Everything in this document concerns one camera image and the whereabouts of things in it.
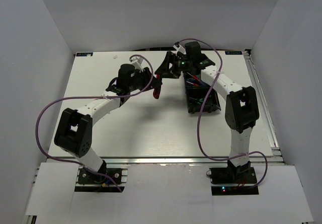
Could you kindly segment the green black precision screwdriver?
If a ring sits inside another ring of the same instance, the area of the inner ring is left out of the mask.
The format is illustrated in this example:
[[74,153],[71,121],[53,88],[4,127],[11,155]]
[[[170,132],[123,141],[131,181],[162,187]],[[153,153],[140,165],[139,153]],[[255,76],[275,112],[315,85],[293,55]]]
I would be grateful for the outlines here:
[[213,101],[212,101],[212,98],[211,96],[209,96],[208,98],[199,98],[199,100],[201,101],[201,103],[205,102],[206,104],[212,104]]

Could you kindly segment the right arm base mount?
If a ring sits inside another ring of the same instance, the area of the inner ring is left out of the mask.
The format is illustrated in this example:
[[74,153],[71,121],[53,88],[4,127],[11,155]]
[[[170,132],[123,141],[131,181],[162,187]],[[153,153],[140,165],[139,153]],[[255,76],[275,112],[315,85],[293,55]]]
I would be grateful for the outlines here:
[[235,167],[231,161],[226,167],[213,167],[206,172],[211,180],[212,196],[259,195],[255,169],[248,161]]

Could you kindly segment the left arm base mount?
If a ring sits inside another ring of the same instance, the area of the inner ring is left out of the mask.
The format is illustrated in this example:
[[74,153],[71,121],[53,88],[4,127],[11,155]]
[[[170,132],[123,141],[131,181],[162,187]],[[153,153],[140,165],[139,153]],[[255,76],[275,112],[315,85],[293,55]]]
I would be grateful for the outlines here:
[[76,178],[75,192],[120,193],[127,181],[127,168],[107,168],[106,175],[113,179],[94,175],[84,168],[79,168]]

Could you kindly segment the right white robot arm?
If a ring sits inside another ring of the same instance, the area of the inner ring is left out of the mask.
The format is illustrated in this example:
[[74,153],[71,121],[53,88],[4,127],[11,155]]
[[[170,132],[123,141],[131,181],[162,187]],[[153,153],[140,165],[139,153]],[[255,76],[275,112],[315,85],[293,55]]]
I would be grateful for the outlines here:
[[227,77],[220,64],[209,59],[201,51],[199,41],[188,39],[182,46],[179,42],[174,44],[174,52],[167,52],[165,59],[156,70],[156,78],[177,79],[181,73],[190,73],[198,77],[215,90],[225,100],[224,117],[231,130],[230,154],[227,158],[228,179],[239,183],[245,178],[245,169],[250,167],[250,136],[256,121],[259,119],[259,108],[256,91],[252,86],[243,87]]

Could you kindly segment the blue handled screwdriver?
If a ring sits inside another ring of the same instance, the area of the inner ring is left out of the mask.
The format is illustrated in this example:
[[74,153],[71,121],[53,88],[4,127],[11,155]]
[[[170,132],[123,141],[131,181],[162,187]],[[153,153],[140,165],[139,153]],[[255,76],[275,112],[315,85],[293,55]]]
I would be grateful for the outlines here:
[[191,76],[185,76],[185,82],[190,86],[207,86],[206,83],[197,80]]

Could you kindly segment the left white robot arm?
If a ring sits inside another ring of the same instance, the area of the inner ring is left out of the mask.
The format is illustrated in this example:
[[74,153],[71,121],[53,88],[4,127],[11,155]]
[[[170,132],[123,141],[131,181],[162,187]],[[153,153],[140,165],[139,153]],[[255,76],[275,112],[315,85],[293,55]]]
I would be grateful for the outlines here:
[[89,177],[95,183],[106,179],[106,162],[92,149],[93,126],[113,110],[120,108],[136,91],[160,88],[160,77],[152,75],[149,68],[138,64],[123,64],[118,76],[113,78],[102,97],[78,109],[66,108],[60,117],[54,144],[74,156],[90,169]]

